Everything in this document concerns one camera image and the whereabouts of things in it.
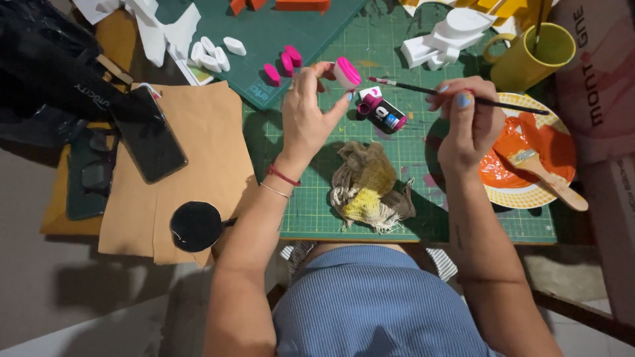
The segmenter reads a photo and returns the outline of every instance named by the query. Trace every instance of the wooden brush handle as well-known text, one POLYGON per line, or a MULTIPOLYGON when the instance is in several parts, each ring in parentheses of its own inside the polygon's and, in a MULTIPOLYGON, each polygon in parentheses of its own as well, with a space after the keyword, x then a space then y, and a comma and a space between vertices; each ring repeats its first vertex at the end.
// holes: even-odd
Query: wooden brush handle
POLYGON ((586 211, 589 209, 589 203, 586 199, 572 190, 566 183, 558 180, 554 175, 551 175, 545 170, 540 163, 540 157, 538 155, 533 155, 525 159, 518 164, 517 167, 536 175, 542 182, 551 187, 552 192, 572 209, 576 211, 586 211))

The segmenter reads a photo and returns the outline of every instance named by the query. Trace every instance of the left hand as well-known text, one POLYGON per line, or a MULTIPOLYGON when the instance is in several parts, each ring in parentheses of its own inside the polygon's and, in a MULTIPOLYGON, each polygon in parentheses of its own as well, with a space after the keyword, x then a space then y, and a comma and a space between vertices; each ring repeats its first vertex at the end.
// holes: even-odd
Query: left hand
POLYGON ((287 93, 282 107, 284 146, 276 165, 282 160, 304 171, 346 113, 353 93, 345 93, 327 113, 322 114, 318 107, 317 92, 323 91, 319 78, 335 80, 334 66, 333 62, 320 62, 304 67, 293 77, 293 90, 287 93))

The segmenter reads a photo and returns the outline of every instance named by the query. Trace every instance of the yellow mug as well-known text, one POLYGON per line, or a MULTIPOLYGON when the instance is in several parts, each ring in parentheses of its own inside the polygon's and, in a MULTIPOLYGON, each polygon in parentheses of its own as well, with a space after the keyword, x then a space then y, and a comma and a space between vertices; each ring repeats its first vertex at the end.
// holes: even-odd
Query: yellow mug
POLYGON ((550 23, 542 24, 536 54, 532 55, 535 28, 531 26, 519 37, 513 34, 496 35, 485 45, 483 57, 493 64, 490 80, 500 91, 525 91, 573 58, 573 37, 564 28, 550 23), (490 46, 501 40, 511 41, 510 47, 501 56, 492 55, 490 46))

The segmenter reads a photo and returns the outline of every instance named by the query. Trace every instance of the fingernail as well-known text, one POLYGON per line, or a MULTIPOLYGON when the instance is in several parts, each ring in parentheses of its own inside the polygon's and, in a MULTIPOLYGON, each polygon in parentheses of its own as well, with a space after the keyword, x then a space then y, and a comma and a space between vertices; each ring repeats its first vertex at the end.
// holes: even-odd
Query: fingernail
POLYGON ((461 92, 457 94, 455 100, 459 108, 465 108, 472 102, 472 95, 470 93, 461 92))

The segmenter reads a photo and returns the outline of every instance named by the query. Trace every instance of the wide paintbrush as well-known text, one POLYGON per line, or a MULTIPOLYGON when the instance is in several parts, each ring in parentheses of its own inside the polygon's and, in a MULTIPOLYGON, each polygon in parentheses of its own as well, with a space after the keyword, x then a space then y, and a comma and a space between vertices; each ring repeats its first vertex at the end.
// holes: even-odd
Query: wide paintbrush
MULTIPOLYGON (((413 86, 413 85, 405 84, 405 83, 398 83, 398 82, 395 82, 395 81, 390 81, 388 79, 382 79, 382 78, 377 78, 377 77, 368 77, 368 80, 372 81, 372 82, 388 84, 389 86, 395 86, 395 87, 404 88, 404 89, 407 89, 407 90, 420 91, 420 92, 426 93, 426 94, 443 95, 443 93, 439 93, 436 90, 432 90, 432 89, 428 89, 428 88, 421 88, 421 87, 418 87, 418 86, 413 86)), ((514 104, 494 102, 493 100, 480 98, 480 97, 476 97, 474 99, 474 101, 477 104, 489 105, 491 107, 513 109, 515 111, 527 112, 527 113, 532 113, 532 114, 538 114, 538 115, 549 115, 549 114, 551 114, 549 111, 543 111, 543 110, 534 109, 534 108, 527 108, 527 107, 522 107, 520 105, 514 105, 514 104)))
POLYGON ((514 131, 494 143, 494 151, 509 161, 515 168, 529 171, 547 184, 552 192, 576 211, 589 209, 588 202, 577 192, 549 173, 540 163, 540 155, 527 144, 521 135, 514 131))

